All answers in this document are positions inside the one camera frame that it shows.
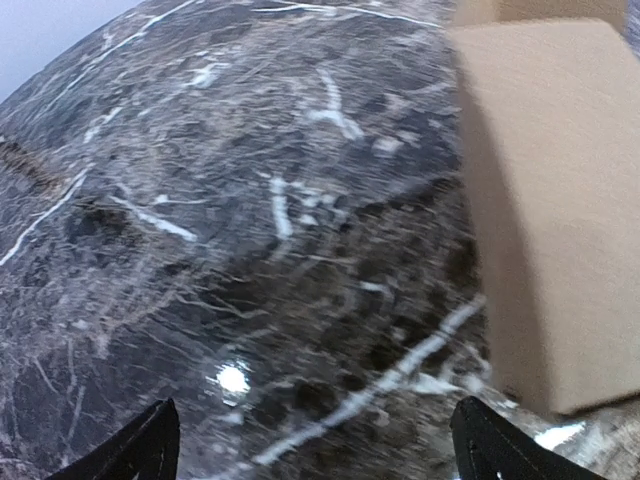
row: polished stone surface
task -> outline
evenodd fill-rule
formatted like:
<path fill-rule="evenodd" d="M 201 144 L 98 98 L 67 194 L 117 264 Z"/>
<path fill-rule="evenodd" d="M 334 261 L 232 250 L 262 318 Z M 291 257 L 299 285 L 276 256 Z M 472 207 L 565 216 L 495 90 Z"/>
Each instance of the polished stone surface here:
<path fill-rule="evenodd" d="M 451 8 L 149 1 L 0 106 L 0 477 L 172 396 L 184 480 L 448 480 L 472 392 L 635 478 L 633 404 L 547 431 L 487 386 Z"/>

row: marble surface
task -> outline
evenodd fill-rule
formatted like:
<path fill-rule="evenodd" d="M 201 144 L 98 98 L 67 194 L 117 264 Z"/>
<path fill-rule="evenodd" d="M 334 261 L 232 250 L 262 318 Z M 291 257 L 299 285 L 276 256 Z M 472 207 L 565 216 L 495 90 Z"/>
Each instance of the marble surface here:
<path fill-rule="evenodd" d="M 180 479 L 449 480 L 472 392 L 636 478 L 633 402 L 549 430 L 487 385 L 451 9 L 148 1 L 0 105 L 0 477 L 172 396 Z"/>

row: cardboard box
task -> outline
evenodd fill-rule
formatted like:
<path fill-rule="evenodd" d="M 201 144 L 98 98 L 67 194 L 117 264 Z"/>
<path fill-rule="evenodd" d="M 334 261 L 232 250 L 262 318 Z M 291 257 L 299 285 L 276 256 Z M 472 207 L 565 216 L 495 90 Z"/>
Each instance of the cardboard box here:
<path fill-rule="evenodd" d="M 625 10 L 468 0 L 449 31 L 494 382 L 543 416 L 640 392 L 640 64 Z"/>

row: gray background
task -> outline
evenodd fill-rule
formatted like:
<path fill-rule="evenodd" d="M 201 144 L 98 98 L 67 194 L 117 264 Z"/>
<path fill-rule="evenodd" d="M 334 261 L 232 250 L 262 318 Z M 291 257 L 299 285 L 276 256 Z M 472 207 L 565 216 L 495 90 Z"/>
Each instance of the gray background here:
<path fill-rule="evenodd" d="M 0 0 L 0 102 L 140 0 Z"/>

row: black object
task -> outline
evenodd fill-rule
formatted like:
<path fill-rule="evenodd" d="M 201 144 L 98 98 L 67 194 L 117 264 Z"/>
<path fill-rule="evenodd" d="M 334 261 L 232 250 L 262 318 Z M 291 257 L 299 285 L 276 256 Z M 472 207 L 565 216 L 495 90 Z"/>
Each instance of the black object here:
<path fill-rule="evenodd" d="M 461 480 L 606 480 L 541 447 L 476 397 L 458 402 L 451 429 Z"/>
<path fill-rule="evenodd" d="M 178 411 L 173 400 L 158 401 L 94 451 L 46 480 L 175 480 L 179 451 Z"/>

